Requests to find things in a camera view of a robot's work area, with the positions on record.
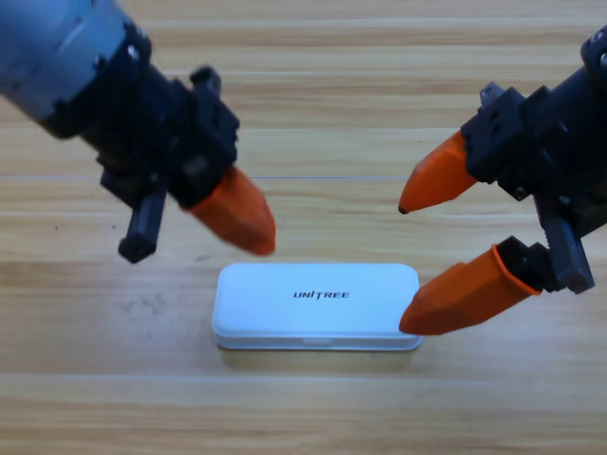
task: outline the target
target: unitree logo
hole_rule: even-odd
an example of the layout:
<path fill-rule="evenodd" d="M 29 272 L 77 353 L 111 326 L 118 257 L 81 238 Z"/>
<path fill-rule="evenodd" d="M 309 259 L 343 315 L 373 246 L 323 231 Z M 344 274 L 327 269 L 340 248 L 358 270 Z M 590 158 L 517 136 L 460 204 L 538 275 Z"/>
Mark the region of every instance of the unitree logo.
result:
<path fill-rule="evenodd" d="M 295 299 L 348 299 L 350 297 L 349 292 L 295 292 L 293 298 Z"/>

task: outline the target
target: wooden table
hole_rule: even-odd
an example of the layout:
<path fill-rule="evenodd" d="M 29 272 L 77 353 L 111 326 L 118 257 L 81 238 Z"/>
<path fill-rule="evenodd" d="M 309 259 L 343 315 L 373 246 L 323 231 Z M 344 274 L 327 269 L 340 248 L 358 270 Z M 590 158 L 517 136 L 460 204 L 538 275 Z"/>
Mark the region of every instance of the wooden table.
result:
<path fill-rule="evenodd" d="M 241 167 L 267 193 L 274 257 L 214 239 L 170 202 L 157 254 L 117 253 L 129 213 L 79 140 L 0 106 L 0 453 L 607 453 L 607 230 L 597 287 L 528 300 L 409 354 L 222 353 L 219 271 L 238 261 L 398 262 L 421 281 L 516 234 L 496 186 L 408 217 L 414 164 L 490 81 L 528 95 L 581 65 L 604 0 L 127 0 L 185 77 L 224 77 Z"/>

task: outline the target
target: white case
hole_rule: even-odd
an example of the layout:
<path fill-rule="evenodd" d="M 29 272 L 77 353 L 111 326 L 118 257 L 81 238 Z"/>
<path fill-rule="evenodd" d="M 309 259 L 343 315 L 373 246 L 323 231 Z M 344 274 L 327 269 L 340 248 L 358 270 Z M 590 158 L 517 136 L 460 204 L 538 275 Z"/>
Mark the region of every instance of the white case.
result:
<path fill-rule="evenodd" d="M 212 327 L 226 349 L 408 351 L 422 337 L 398 324 L 418 288 L 404 264 L 233 264 Z"/>

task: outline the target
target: robotic arm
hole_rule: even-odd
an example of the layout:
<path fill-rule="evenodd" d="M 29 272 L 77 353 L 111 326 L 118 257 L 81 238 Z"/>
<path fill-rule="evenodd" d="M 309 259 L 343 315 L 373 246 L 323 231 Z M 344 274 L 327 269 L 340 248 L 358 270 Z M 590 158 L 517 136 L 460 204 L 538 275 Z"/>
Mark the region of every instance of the robotic arm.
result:
<path fill-rule="evenodd" d="M 101 185 L 133 211 L 122 257 L 156 251 L 167 193 L 223 241 L 270 254 L 274 220 L 234 166 L 239 120 L 219 75 L 202 67 L 188 89 L 151 54 L 114 0 L 0 2 L 0 93 L 54 137 L 97 152 Z"/>
<path fill-rule="evenodd" d="M 497 182 L 532 196 L 548 248 L 510 237 L 422 286 L 400 329 L 441 335 L 480 324 L 543 291 L 594 286 L 581 239 L 607 222 L 607 27 L 581 48 L 583 68 L 528 98 L 495 83 L 468 123 L 420 162 L 399 202 L 408 213 Z"/>

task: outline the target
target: orange gripper fingertip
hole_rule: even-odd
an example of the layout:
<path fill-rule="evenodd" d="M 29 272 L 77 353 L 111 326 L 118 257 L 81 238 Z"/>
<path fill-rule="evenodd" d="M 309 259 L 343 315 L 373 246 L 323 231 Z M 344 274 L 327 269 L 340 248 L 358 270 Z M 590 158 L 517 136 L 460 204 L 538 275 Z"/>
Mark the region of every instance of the orange gripper fingertip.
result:
<path fill-rule="evenodd" d="M 409 213 L 455 199 L 476 183 L 466 170 L 466 141 L 461 131 L 415 166 L 400 195 L 398 210 Z"/>
<path fill-rule="evenodd" d="M 412 335 L 442 335 L 477 325 L 540 291 L 504 266 L 497 246 L 468 264 L 456 264 L 422 286 L 399 324 Z"/>
<path fill-rule="evenodd" d="M 266 256 L 276 248 L 276 224 L 262 191 L 236 167 L 187 211 L 223 241 Z"/>

